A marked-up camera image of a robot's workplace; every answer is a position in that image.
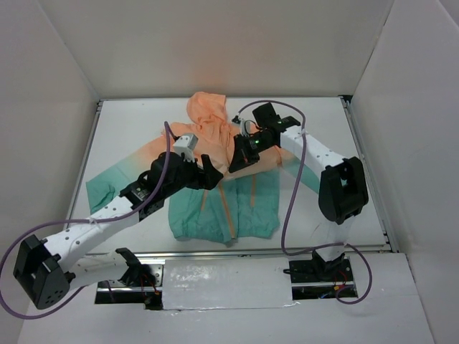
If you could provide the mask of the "orange and teal gradient jacket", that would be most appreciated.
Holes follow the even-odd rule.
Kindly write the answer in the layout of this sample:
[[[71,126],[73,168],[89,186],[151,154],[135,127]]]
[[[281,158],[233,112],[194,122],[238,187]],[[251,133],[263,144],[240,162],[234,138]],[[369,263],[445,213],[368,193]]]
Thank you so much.
[[[177,240],[201,239],[230,244],[241,237],[270,239],[280,226],[280,167],[294,178],[300,161],[281,148],[260,154],[260,162],[235,173],[227,170],[234,152],[233,138],[240,132],[230,124],[224,95],[196,92],[186,107],[188,123],[171,123],[174,134],[198,137],[194,154],[212,159],[224,179],[210,191],[184,188],[169,200],[169,228]],[[86,182],[90,213],[108,205],[123,188],[166,151],[164,130],[134,153]]]

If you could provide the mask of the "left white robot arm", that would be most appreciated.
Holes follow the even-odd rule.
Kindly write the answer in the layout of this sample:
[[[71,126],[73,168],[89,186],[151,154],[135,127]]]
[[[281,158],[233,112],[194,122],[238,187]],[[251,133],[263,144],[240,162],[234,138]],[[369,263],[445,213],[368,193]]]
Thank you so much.
[[[108,205],[91,217],[45,239],[32,234],[23,239],[14,266],[14,277],[35,307],[47,309],[84,282],[118,280],[125,286],[155,285],[151,269],[132,251],[118,248],[112,254],[89,257],[87,253],[114,234],[132,227],[164,206],[182,190],[211,190],[223,175],[203,154],[188,161],[163,152],[151,167],[128,184]]]

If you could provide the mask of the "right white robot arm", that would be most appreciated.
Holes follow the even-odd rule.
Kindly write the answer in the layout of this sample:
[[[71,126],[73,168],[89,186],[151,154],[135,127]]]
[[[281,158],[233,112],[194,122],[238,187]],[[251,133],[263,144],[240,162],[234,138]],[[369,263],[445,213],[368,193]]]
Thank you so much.
[[[346,158],[306,131],[306,120],[281,117],[275,101],[253,103],[253,123],[236,115],[232,123],[239,133],[234,137],[235,149],[229,172],[235,173],[260,162],[260,154],[277,147],[292,153],[300,161],[300,169],[309,168],[319,180],[318,207],[326,220],[327,237],[323,244],[301,250],[311,253],[309,274],[329,280],[344,261],[344,248],[355,218],[369,202],[364,167],[357,157]]]

